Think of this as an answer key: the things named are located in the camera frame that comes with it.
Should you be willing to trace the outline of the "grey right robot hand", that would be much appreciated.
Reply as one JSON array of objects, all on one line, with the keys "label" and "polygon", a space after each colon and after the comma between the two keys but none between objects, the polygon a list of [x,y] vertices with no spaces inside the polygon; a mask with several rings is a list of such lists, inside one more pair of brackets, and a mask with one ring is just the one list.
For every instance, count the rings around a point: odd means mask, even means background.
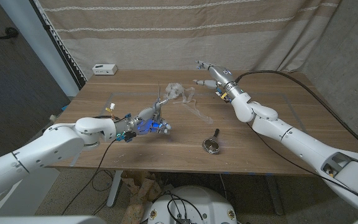
[{"label": "grey right robot hand", "polygon": [[197,85],[215,89],[216,94],[226,103],[243,94],[243,91],[237,85],[232,73],[228,69],[200,60],[197,60],[196,63],[198,64],[197,69],[206,69],[213,78],[212,80],[193,80]]}]

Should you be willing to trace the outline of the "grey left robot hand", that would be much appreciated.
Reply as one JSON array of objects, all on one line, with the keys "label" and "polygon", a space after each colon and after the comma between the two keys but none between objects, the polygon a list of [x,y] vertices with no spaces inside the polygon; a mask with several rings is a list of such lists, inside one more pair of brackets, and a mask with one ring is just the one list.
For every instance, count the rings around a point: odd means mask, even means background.
[{"label": "grey left robot hand", "polygon": [[124,118],[114,122],[116,126],[116,140],[131,141],[134,137],[148,133],[169,134],[172,127],[161,117],[162,106],[168,99],[157,101],[152,107],[143,109],[137,116],[127,114]]}]

